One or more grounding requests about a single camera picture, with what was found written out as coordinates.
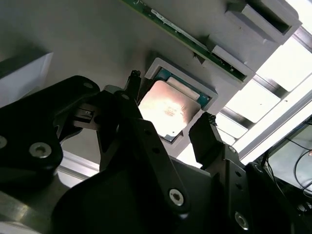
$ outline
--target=white plastic component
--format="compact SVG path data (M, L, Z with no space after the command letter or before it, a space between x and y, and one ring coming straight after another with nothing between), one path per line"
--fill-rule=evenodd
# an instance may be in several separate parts
M235 138L240 138L247 132L247 128L244 128L240 124L236 123L235 121L233 121L232 119L228 118L227 116L221 113L216 115L215 121L220 130L224 131L225 133Z
M286 0L299 14L302 26L312 34L312 2L309 0Z
M226 15L261 43L270 40L282 45L301 25L279 0L231 3Z
M227 82L231 83L232 85L236 86L237 88L241 87L242 83L247 83L249 80L251 80L255 72L250 69L248 66L244 64L244 62L241 62L237 58L235 58L233 55L228 53L226 50L224 50L222 47L214 43L209 37L207 39L207 48L215 55L223 59L224 61L228 62L233 68L240 71L242 74L245 75L244 82L241 80L238 80L236 77L231 76L230 79L228 79L226 76L224 77ZM202 62L204 67L207 67L207 63L210 63L210 61L204 60Z
M42 56L0 78L0 108L43 86L52 55Z
M190 89L189 87L187 87L184 84L180 83L179 81L177 81L173 77L170 77L167 80L167 83L170 84L175 89L177 89L180 92L182 92L183 94L185 94L186 96L188 96L189 98L193 99L194 101L196 101L200 97L200 95L198 93L194 92L192 89Z
M256 81L251 80L228 102L226 107L250 121L257 123L279 101L280 98Z
M294 38L280 46L257 74L274 80L287 91L293 90L312 73L312 54Z

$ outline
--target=black metal bracket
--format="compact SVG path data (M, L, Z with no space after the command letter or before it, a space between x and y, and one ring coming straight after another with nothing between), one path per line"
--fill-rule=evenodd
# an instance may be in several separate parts
M72 109L98 92L94 82L74 76L1 108L0 136L7 143L0 151L0 184L51 181L63 157L57 132Z
M202 169L216 180L214 198L218 197L219 202L216 202L214 211L228 221L231 229L253 233L247 176L236 150L223 143L216 127L209 123L208 113L204 113L190 129L190 140Z

